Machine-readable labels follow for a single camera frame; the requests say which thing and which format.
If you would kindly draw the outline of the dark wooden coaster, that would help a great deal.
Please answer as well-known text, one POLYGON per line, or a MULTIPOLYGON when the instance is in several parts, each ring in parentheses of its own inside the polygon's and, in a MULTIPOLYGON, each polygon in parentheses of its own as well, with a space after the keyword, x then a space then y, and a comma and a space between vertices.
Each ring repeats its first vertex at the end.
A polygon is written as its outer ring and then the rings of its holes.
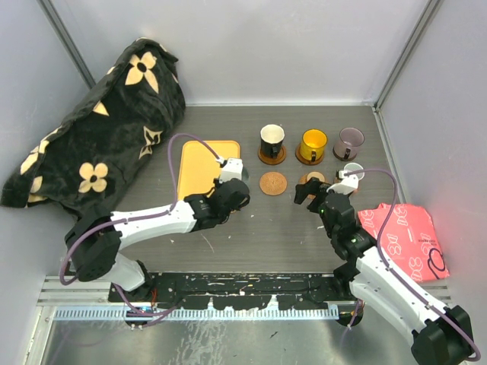
POLYGON ((347 162, 353 161, 358 156, 358 152, 351 148, 345 148, 344 150, 333 148, 333 154, 338 160, 347 162))

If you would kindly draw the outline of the small red cup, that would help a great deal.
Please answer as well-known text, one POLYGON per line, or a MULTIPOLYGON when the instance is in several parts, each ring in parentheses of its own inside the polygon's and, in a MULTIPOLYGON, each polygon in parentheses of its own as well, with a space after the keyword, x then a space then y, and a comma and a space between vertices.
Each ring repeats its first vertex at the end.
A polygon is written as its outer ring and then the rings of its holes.
POLYGON ((318 179, 320 182, 324 182, 325 181, 325 177, 322 173, 320 172, 317 172, 317 171, 313 171, 311 173, 308 173, 307 176, 306 176, 306 181, 310 181, 311 179, 313 178, 316 178, 318 179))

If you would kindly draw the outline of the yellow mug black handle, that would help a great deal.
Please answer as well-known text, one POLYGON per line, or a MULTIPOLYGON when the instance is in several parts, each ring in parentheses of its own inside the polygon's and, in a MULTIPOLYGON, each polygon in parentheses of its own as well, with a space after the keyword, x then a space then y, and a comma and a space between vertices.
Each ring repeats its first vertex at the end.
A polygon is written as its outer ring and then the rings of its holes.
POLYGON ((326 134, 319 129, 308 129, 301 137, 300 144, 306 144, 312 148, 324 148, 328 142, 326 134))

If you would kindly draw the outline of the black mug cream interior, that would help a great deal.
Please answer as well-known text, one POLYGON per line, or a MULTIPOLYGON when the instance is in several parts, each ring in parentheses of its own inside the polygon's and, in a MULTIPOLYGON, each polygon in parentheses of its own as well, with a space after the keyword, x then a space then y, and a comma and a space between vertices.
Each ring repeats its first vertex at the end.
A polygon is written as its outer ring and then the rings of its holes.
POLYGON ((276 159, 285 139, 285 131, 280 125, 268 124, 260 130, 260 151, 264 157, 276 159))

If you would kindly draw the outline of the woven rattan coaster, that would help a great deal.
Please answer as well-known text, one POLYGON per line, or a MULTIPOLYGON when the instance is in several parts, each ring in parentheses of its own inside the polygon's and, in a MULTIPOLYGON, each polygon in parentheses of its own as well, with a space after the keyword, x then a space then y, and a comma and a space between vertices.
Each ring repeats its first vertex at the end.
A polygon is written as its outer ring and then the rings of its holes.
POLYGON ((264 173, 259 180, 259 187, 266 195, 281 195, 287 189, 287 179, 278 172, 264 173))
MULTIPOLYGON (((303 175, 303 176, 302 176, 302 177, 299 179, 298 184, 304 184, 304 183, 306 182, 306 176, 307 176, 307 174, 308 174, 308 173, 305 173, 305 174, 304 174, 304 175, 303 175)), ((324 181, 324 182, 321 182, 321 183, 328 183, 328 181, 327 181, 326 177, 325 177, 325 181, 324 181)), ((321 188, 320 188, 320 191, 319 191, 317 194, 318 194, 318 196, 319 196, 320 198, 325 198, 325 197, 327 197, 327 196, 328 196, 328 192, 327 192, 325 189, 321 189, 321 188)), ((313 200, 313 199, 315 199, 315 197, 316 197, 316 196, 309 195, 307 198, 308 198, 308 199, 313 200)))

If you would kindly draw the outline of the purple mug black handle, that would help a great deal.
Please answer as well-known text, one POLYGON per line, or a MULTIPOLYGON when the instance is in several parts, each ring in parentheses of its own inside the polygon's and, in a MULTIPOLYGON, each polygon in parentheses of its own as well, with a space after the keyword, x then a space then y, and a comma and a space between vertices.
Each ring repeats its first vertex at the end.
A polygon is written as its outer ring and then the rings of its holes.
POLYGON ((361 146, 364 144, 364 134, 360 129, 347 127, 343 128, 340 133, 339 137, 334 144, 333 148, 337 148, 338 150, 344 150, 345 148, 351 148, 359 152, 361 146))

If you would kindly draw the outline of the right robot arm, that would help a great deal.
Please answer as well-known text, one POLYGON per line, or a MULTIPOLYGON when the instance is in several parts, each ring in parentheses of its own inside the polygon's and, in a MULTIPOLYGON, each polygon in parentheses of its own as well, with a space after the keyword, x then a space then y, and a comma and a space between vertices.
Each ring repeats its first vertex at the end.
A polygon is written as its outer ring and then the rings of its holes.
POLYGON ((450 308, 435 298, 378 248, 347 195, 316 178, 296 185, 294 203, 309 195, 314 200, 308 210, 320 216, 335 253, 344 260, 333 272, 338 297, 355 297, 377 311, 406 339, 419 364, 477 359, 470 317, 461 306, 450 308))

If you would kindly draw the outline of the pink mug white interior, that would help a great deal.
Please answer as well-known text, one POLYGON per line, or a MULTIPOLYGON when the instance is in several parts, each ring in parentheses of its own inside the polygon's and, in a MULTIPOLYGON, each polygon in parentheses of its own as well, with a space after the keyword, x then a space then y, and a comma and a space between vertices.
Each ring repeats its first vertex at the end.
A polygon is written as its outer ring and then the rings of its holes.
POLYGON ((345 172, 356 172, 356 171, 358 171, 358 173, 355 174, 355 176, 357 177, 358 180, 362 180, 364 178, 363 169, 364 169, 364 167, 359 163, 347 163, 343 167, 343 170, 345 172))

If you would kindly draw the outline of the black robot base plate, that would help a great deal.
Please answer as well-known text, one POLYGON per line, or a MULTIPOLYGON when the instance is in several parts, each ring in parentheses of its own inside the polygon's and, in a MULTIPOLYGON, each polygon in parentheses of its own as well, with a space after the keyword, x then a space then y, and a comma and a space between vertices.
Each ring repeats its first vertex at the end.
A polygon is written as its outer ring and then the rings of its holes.
POLYGON ((326 309, 330 303, 356 301, 331 274, 151 272, 148 284, 125 292, 131 304, 148 302, 160 309, 326 309))

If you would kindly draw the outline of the brown wooden saucer coaster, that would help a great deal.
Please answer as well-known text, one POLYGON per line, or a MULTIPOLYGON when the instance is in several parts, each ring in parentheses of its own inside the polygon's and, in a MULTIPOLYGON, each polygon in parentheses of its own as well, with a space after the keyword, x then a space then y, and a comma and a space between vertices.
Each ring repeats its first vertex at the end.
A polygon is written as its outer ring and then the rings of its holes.
POLYGON ((281 150, 280 152, 278 153, 278 156, 277 158, 271 158, 271 157, 268 157, 266 156, 264 153, 263 153, 263 149, 260 148, 259 151, 258 151, 258 157, 259 159, 264 163, 264 164, 267 164, 267 165, 278 165, 278 164, 281 164, 285 158, 287 156, 287 151, 286 151, 286 147, 285 146, 282 146, 281 147, 281 150))
POLYGON ((323 161, 324 148, 312 148, 306 144, 299 144, 295 150, 296 158, 304 165, 314 166, 323 161))

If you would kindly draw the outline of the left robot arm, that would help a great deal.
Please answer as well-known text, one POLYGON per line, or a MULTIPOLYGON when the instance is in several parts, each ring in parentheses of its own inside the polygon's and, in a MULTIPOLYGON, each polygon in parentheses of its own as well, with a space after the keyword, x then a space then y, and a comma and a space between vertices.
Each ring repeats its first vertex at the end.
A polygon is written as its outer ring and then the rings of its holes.
POLYGON ((206 195, 188 195, 173 205, 126 212, 94 206, 65 236, 75 279, 102 278, 133 300, 146 300, 155 288, 154 279, 142 262, 127 259, 121 250, 159 236, 212 229, 249 202, 247 184, 233 178, 217 182, 206 195))

